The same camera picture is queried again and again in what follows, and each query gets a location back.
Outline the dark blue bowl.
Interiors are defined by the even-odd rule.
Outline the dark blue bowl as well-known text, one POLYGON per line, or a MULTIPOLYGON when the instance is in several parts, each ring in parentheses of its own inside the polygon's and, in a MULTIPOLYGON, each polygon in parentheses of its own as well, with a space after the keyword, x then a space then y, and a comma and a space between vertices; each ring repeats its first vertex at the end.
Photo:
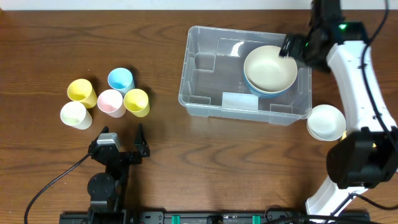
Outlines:
POLYGON ((245 74, 243 75, 243 78, 244 78, 244 81, 245 81, 246 85, 248 86, 249 91, 253 95, 256 95, 256 96, 258 96, 260 98, 274 98, 274 97, 283 95, 285 92, 288 91, 288 89, 283 90, 283 91, 279 91, 279 92, 276 92, 276 93, 270 93, 270 92, 266 92, 266 91, 261 91, 261 90, 258 90, 254 85, 252 85, 250 83, 250 81, 248 80, 248 78, 247 78, 247 76, 245 74))

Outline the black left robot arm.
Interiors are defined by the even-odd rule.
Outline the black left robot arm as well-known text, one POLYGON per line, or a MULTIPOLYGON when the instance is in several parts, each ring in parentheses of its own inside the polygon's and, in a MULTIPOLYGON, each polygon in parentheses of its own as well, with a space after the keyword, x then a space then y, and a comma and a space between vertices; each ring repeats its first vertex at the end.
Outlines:
POLYGON ((94 175, 88 182, 90 207, 97 211, 115 212, 124 202, 129 168, 142 163, 150 156, 144 137, 143 125, 139 125, 134 140, 134 151, 121 152, 120 139, 105 126, 88 148, 89 156, 105 166, 105 171, 94 175))

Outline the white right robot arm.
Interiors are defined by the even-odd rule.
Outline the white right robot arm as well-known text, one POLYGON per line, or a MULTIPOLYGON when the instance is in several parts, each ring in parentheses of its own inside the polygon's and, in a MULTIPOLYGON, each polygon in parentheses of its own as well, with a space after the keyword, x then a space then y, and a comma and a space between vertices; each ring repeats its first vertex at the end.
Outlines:
POLYGON ((306 219, 328 223, 397 170, 397 123, 384 102, 371 60, 374 36, 345 21, 339 1, 312 2, 307 35, 288 34, 280 56, 331 72, 346 117, 346 137, 328 151, 327 178, 305 203, 306 219))

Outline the white small bowl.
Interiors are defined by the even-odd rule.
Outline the white small bowl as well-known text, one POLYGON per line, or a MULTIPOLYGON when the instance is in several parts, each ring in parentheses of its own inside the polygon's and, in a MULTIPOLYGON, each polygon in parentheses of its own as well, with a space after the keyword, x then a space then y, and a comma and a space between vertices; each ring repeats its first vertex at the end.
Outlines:
POLYGON ((334 106, 318 105, 307 118, 307 131, 319 141, 336 141, 346 131, 346 120, 334 106))

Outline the beige bowl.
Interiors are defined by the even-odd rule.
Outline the beige bowl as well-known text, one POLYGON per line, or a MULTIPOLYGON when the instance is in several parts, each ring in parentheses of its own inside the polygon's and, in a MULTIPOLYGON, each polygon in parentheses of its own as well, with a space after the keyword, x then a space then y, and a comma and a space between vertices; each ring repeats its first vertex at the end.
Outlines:
POLYGON ((298 74, 298 66, 292 57, 279 56, 280 47, 265 45, 252 50, 243 65, 245 74, 258 90, 270 93, 290 88, 298 74))

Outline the yellow small bowl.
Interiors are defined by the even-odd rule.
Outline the yellow small bowl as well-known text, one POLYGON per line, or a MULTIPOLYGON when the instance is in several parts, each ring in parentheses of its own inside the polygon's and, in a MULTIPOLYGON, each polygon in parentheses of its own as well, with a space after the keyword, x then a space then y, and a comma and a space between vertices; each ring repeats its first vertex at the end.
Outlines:
POLYGON ((344 131, 343 135, 340 137, 339 142, 344 140, 347 137, 346 131, 344 131))

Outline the clear plastic storage bin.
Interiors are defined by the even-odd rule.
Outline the clear plastic storage bin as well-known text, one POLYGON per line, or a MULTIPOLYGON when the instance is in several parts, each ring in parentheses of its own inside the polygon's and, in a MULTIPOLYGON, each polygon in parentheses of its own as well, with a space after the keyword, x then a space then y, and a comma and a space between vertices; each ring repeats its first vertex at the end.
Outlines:
POLYGON ((188 31, 179 103, 192 116, 261 121, 288 126, 312 110, 312 71, 298 63, 298 77, 275 97, 253 95, 244 81, 248 54, 280 47, 283 34, 193 26, 188 31))

